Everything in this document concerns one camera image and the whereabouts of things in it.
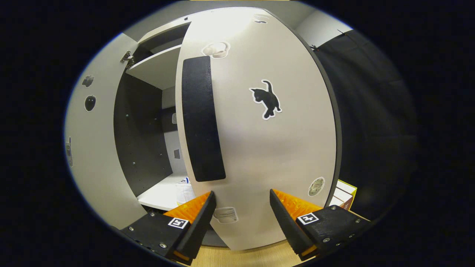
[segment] wooden floor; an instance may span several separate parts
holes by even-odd
[[[302,261],[294,253],[287,240],[283,240],[260,248],[238,251],[231,251],[229,248],[201,246],[198,256],[193,260],[191,266],[290,267],[300,263]]]

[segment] black curtain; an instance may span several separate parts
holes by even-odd
[[[413,99],[385,54],[355,30],[314,49],[332,84],[342,125],[340,180],[356,186],[351,210],[374,220],[415,169]]]

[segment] door hinge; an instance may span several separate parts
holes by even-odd
[[[120,62],[125,62],[127,60],[127,66],[125,68],[130,68],[135,64],[135,61],[133,60],[133,56],[130,55],[130,51],[127,51],[125,55],[122,57]]]

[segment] cabinet door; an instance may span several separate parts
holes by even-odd
[[[204,56],[208,66],[197,59]],[[272,188],[325,205],[336,159],[329,93],[304,44],[271,14],[226,8],[194,18],[179,55],[176,101],[193,190],[215,192],[211,224],[232,250],[285,239],[269,204]]]
[[[122,229],[147,214],[122,172],[114,139],[117,87],[137,42],[120,34],[89,63],[74,87],[65,118],[64,138],[70,170],[92,209]]]

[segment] black door handle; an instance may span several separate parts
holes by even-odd
[[[209,56],[183,61],[181,105],[186,143],[196,181],[226,178],[216,124]]]

